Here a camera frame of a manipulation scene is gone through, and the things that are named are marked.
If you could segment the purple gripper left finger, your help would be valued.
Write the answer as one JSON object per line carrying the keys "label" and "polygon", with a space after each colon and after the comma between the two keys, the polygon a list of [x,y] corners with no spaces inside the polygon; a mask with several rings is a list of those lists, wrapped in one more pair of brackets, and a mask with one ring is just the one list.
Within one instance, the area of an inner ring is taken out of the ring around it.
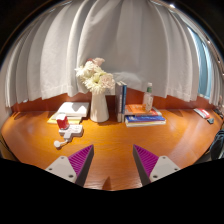
{"label": "purple gripper left finger", "polygon": [[83,187],[94,156],[94,146],[87,146],[69,157],[60,156],[46,171]]}

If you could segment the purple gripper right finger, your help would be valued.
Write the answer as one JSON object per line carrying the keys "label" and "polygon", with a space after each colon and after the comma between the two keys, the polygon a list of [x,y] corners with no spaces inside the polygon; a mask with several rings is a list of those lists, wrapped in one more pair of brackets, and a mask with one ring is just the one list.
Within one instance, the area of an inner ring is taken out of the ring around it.
{"label": "purple gripper right finger", "polygon": [[157,156],[138,145],[133,145],[133,157],[143,186],[180,170],[167,156]]}

